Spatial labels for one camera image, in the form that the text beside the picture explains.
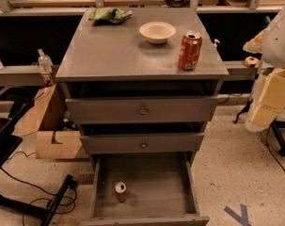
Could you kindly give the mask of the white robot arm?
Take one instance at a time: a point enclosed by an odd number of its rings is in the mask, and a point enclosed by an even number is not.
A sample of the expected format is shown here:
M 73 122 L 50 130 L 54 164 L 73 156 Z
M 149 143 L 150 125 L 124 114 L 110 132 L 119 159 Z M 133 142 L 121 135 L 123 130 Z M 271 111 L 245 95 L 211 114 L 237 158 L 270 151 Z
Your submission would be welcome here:
M 261 60 L 274 67 L 255 83 L 253 102 L 245 122 L 247 130 L 260 132 L 267 129 L 285 107 L 285 6 L 243 49 L 260 53 Z

